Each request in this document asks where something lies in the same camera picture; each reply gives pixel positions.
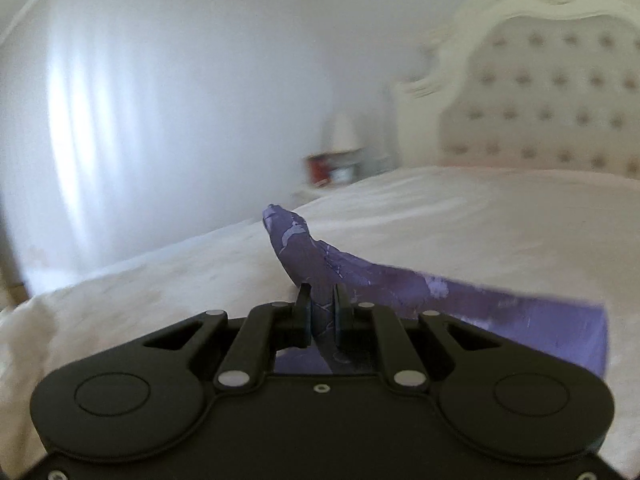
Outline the purple patterned garment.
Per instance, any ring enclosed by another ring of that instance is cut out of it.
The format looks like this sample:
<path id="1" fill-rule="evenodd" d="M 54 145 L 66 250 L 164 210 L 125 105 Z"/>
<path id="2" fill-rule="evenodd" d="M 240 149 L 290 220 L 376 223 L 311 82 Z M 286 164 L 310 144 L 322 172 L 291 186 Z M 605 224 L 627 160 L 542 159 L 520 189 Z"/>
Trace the purple patterned garment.
<path id="1" fill-rule="evenodd" d="M 373 263 L 316 240 L 303 217 L 279 205 L 264 210 L 262 223 L 288 277 L 297 286 L 311 287 L 311 345 L 277 356 L 274 369 L 278 373 L 370 370 L 368 364 L 352 361 L 337 350 L 332 299 L 338 284 L 345 285 L 355 304 L 382 304 L 412 320 L 426 310 L 439 311 L 585 367 L 599 377 L 606 373 L 608 315 L 604 307 L 526 296 Z"/>

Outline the white table lamp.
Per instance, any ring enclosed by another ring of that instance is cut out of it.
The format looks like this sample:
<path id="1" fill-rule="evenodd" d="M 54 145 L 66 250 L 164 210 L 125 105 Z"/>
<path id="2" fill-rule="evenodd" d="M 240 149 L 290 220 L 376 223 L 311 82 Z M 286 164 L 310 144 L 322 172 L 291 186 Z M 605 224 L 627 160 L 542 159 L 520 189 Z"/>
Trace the white table lamp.
<path id="1" fill-rule="evenodd" d="M 336 114 L 332 119 L 328 135 L 328 152 L 346 154 L 359 151 L 361 143 L 352 118 L 346 114 Z"/>

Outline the cream bedspread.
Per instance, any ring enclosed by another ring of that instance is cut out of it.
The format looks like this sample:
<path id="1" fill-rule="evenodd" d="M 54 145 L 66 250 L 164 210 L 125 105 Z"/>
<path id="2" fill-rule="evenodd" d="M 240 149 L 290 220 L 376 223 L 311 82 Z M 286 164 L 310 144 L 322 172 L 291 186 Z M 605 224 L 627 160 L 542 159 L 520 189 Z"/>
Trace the cream bedspread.
<path id="1" fill-rule="evenodd" d="M 616 402 L 602 448 L 639 470 L 639 185 L 569 171 L 396 170 L 299 208 L 311 234 L 355 256 L 608 310 Z M 32 297 L 1 315 L 1 465 L 43 456 L 29 398 L 51 370 L 208 309 L 291 298 L 262 222 L 243 222 Z"/>

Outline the cream tufted headboard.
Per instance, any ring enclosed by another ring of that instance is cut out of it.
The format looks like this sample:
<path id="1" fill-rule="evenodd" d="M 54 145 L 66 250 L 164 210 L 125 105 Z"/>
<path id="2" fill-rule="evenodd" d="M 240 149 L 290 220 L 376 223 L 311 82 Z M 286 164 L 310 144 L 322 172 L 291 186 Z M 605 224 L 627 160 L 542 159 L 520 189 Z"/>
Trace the cream tufted headboard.
<path id="1" fill-rule="evenodd" d="M 396 84 L 401 166 L 639 174 L 639 0 L 466 0 Z"/>

